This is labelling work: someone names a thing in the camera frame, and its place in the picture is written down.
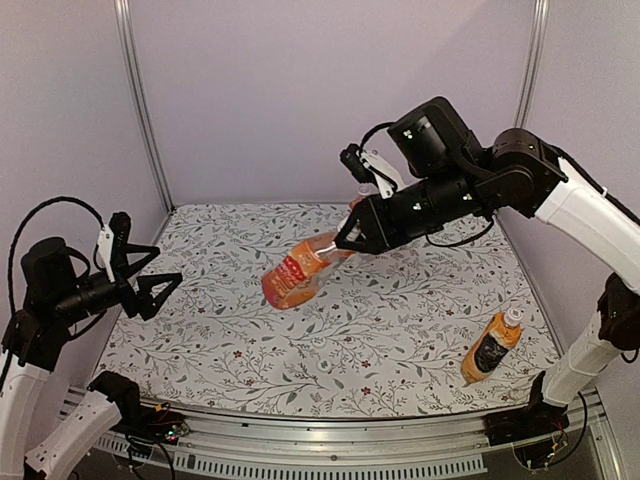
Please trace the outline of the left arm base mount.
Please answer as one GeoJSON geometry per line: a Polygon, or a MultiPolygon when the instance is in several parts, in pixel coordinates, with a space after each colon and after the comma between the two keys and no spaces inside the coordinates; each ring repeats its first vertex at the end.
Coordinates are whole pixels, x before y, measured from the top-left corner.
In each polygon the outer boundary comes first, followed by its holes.
{"type": "Polygon", "coordinates": [[[117,432],[171,445],[190,432],[185,415],[170,402],[143,405],[139,385],[123,375],[103,371],[89,383],[88,390],[100,392],[116,404],[121,414],[117,432]]]}

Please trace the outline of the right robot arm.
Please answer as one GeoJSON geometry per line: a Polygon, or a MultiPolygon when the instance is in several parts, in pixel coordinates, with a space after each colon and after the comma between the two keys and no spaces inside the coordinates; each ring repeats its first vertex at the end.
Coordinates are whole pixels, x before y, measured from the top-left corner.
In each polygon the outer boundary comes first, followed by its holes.
{"type": "Polygon", "coordinates": [[[483,147],[444,97],[382,126],[409,166],[405,185],[363,144],[341,162],[378,191],[356,202],[336,245],[382,254],[467,215],[491,219],[509,207],[575,240],[611,270],[596,311],[569,350],[539,377],[517,427],[537,436],[619,354],[639,346],[639,221],[562,149],[521,128],[483,147]]]}

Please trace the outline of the right aluminium frame post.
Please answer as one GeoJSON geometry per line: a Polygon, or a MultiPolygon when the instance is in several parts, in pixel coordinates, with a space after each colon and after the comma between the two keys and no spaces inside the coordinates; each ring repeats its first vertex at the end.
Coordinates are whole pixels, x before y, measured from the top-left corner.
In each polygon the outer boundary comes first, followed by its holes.
{"type": "Polygon", "coordinates": [[[514,119],[516,128],[525,128],[527,126],[533,106],[537,77],[543,58],[549,12],[549,0],[536,0],[534,2],[524,76],[514,119]]]}

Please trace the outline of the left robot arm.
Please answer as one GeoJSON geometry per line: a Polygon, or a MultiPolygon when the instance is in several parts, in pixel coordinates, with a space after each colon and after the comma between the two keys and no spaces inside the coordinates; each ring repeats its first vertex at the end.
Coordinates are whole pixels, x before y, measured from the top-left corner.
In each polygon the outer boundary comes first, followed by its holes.
{"type": "Polygon", "coordinates": [[[18,227],[45,208],[68,203],[91,214],[99,235],[91,258],[59,237],[35,243],[20,264],[26,282],[23,305],[8,297],[10,320],[1,341],[1,476],[64,479],[107,431],[164,449],[177,440],[166,420],[140,403],[136,382],[99,374],[83,400],[36,447],[27,436],[43,387],[63,348],[94,328],[113,307],[130,317],[154,318],[183,280],[179,273],[142,274],[159,256],[155,246],[129,241],[131,219],[116,212],[104,220],[85,201],[58,196],[34,207],[18,227]]]}

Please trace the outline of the left aluminium frame post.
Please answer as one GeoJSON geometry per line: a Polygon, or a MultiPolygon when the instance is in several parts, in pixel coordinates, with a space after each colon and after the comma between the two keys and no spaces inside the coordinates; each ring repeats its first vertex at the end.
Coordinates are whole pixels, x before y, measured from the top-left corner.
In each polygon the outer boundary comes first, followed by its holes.
{"type": "Polygon", "coordinates": [[[115,0],[114,12],[125,71],[128,78],[134,110],[146,157],[160,201],[164,210],[170,214],[175,210],[175,203],[172,198],[167,174],[162,163],[145,94],[142,72],[136,49],[130,2],[127,0],[115,0]]]}

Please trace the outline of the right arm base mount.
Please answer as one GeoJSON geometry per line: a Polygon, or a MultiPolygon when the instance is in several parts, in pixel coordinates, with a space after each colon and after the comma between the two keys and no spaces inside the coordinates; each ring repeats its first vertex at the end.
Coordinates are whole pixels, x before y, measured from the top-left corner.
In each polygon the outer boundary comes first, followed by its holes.
{"type": "Polygon", "coordinates": [[[529,470],[547,468],[556,458],[564,429],[569,426],[568,405],[549,403],[542,392],[545,373],[536,376],[525,406],[486,414],[484,433],[491,446],[524,441],[516,447],[517,462],[529,470]]]}

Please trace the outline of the dark label orange bottle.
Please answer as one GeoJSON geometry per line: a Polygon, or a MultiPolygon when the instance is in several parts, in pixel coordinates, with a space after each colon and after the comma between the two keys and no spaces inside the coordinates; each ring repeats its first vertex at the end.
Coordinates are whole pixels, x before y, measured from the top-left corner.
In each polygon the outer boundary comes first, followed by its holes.
{"type": "Polygon", "coordinates": [[[522,334],[524,312],[510,308],[496,313],[464,357],[460,373],[466,385],[487,379],[516,347],[522,334]]]}

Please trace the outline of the aluminium front rail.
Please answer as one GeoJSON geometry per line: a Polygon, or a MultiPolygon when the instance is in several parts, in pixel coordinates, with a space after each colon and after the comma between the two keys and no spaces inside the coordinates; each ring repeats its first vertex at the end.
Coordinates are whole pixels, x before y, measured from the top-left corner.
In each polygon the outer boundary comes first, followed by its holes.
{"type": "Polygon", "coordinates": [[[306,419],[177,406],[189,433],[128,455],[104,434],[69,479],[623,479],[594,389],[566,433],[491,445],[481,411],[435,417],[306,419]]]}

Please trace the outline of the orange tea bottle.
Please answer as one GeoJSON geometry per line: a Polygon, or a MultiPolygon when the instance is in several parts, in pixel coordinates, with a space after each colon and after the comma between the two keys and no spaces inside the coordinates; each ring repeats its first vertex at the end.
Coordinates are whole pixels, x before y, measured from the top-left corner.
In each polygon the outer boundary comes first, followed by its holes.
{"type": "Polygon", "coordinates": [[[311,300],[332,270],[354,255],[337,247],[336,236],[336,232],[328,232],[300,242],[263,275],[262,292],[272,307],[288,310],[311,300]]]}
{"type": "Polygon", "coordinates": [[[367,196],[371,195],[373,192],[374,190],[369,184],[361,184],[358,187],[356,197],[349,204],[349,209],[353,210],[360,201],[364,200],[367,196]]]}

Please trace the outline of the white bottle cap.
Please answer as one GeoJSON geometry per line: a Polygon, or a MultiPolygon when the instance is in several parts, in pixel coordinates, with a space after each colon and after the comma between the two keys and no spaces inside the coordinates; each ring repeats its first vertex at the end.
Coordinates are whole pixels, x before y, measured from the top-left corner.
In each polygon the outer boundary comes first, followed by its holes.
{"type": "Polygon", "coordinates": [[[332,370],[332,364],[328,361],[322,360],[318,362],[317,368],[323,373],[329,373],[332,370]]]}
{"type": "Polygon", "coordinates": [[[313,339],[313,345],[316,348],[324,348],[327,345],[326,339],[319,337],[319,338],[314,338],[313,339]]]}

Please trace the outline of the aluminium frame post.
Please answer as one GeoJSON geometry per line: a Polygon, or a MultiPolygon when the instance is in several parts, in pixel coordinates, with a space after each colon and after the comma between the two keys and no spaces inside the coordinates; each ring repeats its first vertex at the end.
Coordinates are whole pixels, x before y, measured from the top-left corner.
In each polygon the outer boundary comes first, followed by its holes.
{"type": "Polygon", "coordinates": [[[170,214],[175,210],[175,203],[172,198],[167,174],[162,163],[145,94],[142,72],[136,49],[130,2],[127,0],[115,0],[114,12],[125,71],[128,78],[134,110],[146,157],[160,201],[164,210],[170,214]]]}
{"type": "Polygon", "coordinates": [[[514,119],[516,128],[525,128],[527,126],[533,106],[537,77],[543,58],[549,12],[549,0],[536,0],[534,2],[524,76],[514,119]]]}

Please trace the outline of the floral patterned table mat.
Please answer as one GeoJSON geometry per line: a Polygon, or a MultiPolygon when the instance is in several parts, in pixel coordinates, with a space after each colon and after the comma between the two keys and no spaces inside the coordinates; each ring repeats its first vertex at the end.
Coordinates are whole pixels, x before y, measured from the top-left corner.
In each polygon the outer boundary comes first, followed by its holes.
{"type": "Polygon", "coordinates": [[[524,403],[558,352],[507,239],[480,218],[353,256],[300,307],[268,304],[263,274],[345,211],[178,208],[149,271],[179,271],[182,283],[154,319],[116,321],[98,370],[149,398],[259,414],[399,417],[524,403]]]}

